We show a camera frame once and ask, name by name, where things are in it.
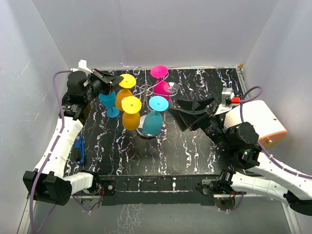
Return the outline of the clear wine glass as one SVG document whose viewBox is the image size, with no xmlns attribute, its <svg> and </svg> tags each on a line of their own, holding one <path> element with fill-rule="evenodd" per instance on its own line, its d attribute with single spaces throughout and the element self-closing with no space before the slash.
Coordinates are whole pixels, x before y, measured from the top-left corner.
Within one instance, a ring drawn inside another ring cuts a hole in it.
<svg viewBox="0 0 312 234">
<path fill-rule="evenodd" d="M 179 91 L 179 86 L 174 82 L 168 82 L 164 84 L 164 90 L 171 96 L 175 96 Z"/>
</svg>

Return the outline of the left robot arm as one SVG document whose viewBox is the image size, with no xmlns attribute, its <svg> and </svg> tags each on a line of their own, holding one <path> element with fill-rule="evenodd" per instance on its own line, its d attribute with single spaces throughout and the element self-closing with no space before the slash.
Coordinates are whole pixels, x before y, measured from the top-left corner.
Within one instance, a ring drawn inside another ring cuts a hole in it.
<svg viewBox="0 0 312 234">
<path fill-rule="evenodd" d="M 67 71 L 67 91 L 57 98 L 60 116 L 55 132 L 39 163 L 23 175 L 23 183 L 31 201 L 65 205 L 77 192 L 86 190 L 94 195 L 101 183 L 89 171 L 64 176 L 67 158 L 74 147 L 91 111 L 90 103 L 100 94 L 111 94 L 123 80 L 121 76 L 92 69 Z"/>
</svg>

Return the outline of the orange wine glass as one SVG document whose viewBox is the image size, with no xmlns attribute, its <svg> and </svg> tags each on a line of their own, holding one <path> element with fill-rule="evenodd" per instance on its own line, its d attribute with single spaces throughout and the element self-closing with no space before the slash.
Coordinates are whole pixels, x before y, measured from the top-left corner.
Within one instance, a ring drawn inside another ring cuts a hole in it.
<svg viewBox="0 0 312 234">
<path fill-rule="evenodd" d="M 135 96 L 125 97 L 121 102 L 121 106 L 124 111 L 122 115 L 123 127 L 131 131 L 137 129 L 140 124 L 139 111 L 141 110 L 142 107 L 139 98 Z"/>
<path fill-rule="evenodd" d="M 120 111 L 124 111 L 122 108 L 122 100 L 126 97 L 129 97 L 132 95 L 131 88 L 135 87 L 137 84 L 136 78 L 133 75 L 130 74 L 122 74 L 120 75 L 123 77 L 122 82 L 119 83 L 119 86 L 122 88 L 121 90 L 118 91 L 116 95 L 116 107 Z"/>
</svg>

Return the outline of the chrome wine glass rack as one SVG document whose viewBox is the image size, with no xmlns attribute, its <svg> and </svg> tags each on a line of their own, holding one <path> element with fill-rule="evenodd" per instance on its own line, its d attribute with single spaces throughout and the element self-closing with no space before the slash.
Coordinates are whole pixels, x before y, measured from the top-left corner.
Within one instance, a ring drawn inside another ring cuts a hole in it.
<svg viewBox="0 0 312 234">
<path fill-rule="evenodd" d="M 149 99 L 153 96 L 156 96 L 154 93 L 153 93 L 153 87 L 155 86 L 155 84 L 148 84 L 148 79 L 147 79 L 147 72 L 144 68 L 142 67 L 136 67 L 134 70 L 133 70 L 133 74 L 135 76 L 138 76 L 140 71 L 143 71 L 144 74 L 145 74 L 145 83 L 141 86 L 138 86 L 136 85 L 135 87 L 138 89 L 138 92 L 136 94 L 133 94 L 133 96 L 137 97 L 140 99 L 141 103 L 142 103 L 142 110 L 145 110 L 147 109 L 148 113 L 152 111 L 152 109 L 150 108 L 149 106 Z M 170 95 L 170 100 L 168 101 L 169 102 L 169 107 L 171 105 L 171 96 Z M 166 115 L 168 114 L 168 109 L 164 112 L 161 112 L 162 116 L 163 116 L 163 122 L 164 122 L 164 119 L 166 118 Z M 139 137 L 141 138 L 144 138 L 144 139 L 152 139 L 152 138 L 155 138 L 157 135 L 149 135 L 149 134 L 146 134 L 144 131 L 143 131 L 143 123 L 144 123 L 144 120 L 145 120 L 145 117 L 146 115 L 141 115 L 140 117 L 140 124 L 138 126 L 138 128 L 136 129 L 136 133 L 139 135 Z"/>
</svg>

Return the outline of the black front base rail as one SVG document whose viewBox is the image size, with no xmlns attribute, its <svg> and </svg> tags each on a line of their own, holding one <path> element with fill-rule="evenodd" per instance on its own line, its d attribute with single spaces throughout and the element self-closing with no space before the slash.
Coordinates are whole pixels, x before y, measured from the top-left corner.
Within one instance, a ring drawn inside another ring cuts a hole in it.
<svg viewBox="0 0 312 234">
<path fill-rule="evenodd" d="M 103 206 L 127 204 L 199 204 L 231 210 L 238 193 L 216 186 L 215 175 L 95 175 L 95 191 Z"/>
</svg>

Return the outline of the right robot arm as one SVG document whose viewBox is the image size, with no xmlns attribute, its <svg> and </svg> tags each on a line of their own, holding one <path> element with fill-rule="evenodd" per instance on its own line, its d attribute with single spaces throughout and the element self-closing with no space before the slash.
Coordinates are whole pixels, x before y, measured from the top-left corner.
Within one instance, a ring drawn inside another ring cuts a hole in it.
<svg viewBox="0 0 312 234">
<path fill-rule="evenodd" d="M 232 98 L 231 103 L 209 108 L 213 98 L 200 101 L 178 99 L 179 108 L 169 108 L 181 131 L 201 129 L 229 157 L 237 168 L 263 178 L 223 169 L 217 180 L 201 182 L 202 193 L 254 193 L 276 199 L 303 215 L 312 214 L 312 177 L 303 174 L 270 155 L 259 142 L 254 126 L 243 117 L 246 100 Z"/>
</svg>

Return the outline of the blue wine glass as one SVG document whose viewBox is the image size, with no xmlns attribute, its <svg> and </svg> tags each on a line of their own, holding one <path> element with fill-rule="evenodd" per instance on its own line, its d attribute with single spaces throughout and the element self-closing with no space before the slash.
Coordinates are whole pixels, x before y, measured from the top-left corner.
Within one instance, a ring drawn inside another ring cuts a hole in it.
<svg viewBox="0 0 312 234">
<path fill-rule="evenodd" d="M 161 112 L 169 108 L 169 102 L 162 96 L 153 96 L 149 99 L 149 106 L 152 111 L 145 117 L 143 131 L 149 135 L 157 135 L 160 133 L 163 124 Z"/>
<path fill-rule="evenodd" d="M 116 93 L 113 91 L 109 95 L 99 94 L 101 103 L 107 108 L 107 117 L 116 118 L 120 110 L 116 107 Z"/>
</svg>

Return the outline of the magenta wine glass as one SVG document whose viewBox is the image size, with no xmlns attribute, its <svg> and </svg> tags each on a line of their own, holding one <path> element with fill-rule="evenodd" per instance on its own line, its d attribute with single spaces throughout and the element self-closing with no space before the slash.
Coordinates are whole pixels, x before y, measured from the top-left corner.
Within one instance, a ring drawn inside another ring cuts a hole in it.
<svg viewBox="0 0 312 234">
<path fill-rule="evenodd" d="M 169 85 L 165 81 L 165 77 L 168 73 L 168 68 L 164 65 L 155 66 L 150 71 L 151 76 L 157 79 L 155 86 L 153 87 L 153 93 L 164 97 L 167 101 L 170 100 L 170 93 L 167 91 Z"/>
</svg>

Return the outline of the blue carabiner clip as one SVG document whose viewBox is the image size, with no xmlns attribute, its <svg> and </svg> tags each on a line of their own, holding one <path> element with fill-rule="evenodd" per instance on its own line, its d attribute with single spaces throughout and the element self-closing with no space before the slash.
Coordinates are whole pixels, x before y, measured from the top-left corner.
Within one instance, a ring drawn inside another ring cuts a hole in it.
<svg viewBox="0 0 312 234">
<path fill-rule="evenodd" d="M 85 163 L 84 137 L 79 135 L 74 142 L 74 157 L 78 165 Z"/>
</svg>

